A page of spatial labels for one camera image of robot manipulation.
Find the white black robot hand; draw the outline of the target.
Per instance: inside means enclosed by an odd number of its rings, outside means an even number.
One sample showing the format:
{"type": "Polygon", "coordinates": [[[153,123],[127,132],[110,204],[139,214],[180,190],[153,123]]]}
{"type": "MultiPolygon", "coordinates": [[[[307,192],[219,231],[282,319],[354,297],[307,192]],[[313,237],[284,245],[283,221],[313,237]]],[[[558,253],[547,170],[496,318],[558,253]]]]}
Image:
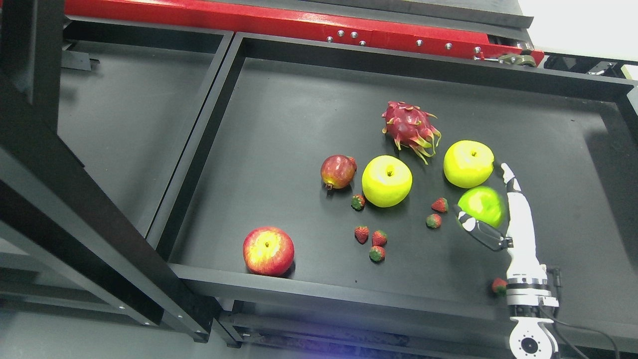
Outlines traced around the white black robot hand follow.
{"type": "Polygon", "coordinates": [[[506,277],[510,283],[545,285],[548,278],[536,257],[535,227],[528,199],[510,166],[505,162],[498,165],[506,186],[509,213],[506,233],[501,233],[458,205],[451,206],[451,210],[458,223],[472,238],[493,252],[508,252],[511,262],[506,277]]]}

